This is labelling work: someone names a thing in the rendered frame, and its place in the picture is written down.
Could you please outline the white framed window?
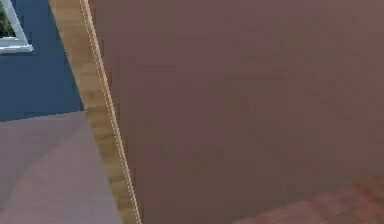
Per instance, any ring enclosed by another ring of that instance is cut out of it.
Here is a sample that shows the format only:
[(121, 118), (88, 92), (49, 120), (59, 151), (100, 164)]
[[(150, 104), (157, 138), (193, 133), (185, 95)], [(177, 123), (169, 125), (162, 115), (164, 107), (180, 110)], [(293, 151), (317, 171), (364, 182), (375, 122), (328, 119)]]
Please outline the white framed window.
[(32, 50), (11, 0), (0, 0), (0, 54)]

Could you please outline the light wooden door frame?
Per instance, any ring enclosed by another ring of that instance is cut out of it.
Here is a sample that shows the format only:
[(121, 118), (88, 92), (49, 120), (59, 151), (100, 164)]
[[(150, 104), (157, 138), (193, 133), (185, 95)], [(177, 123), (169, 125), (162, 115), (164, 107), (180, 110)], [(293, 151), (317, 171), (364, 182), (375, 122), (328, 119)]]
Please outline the light wooden door frame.
[(142, 224), (89, 0), (48, 0), (123, 224)]

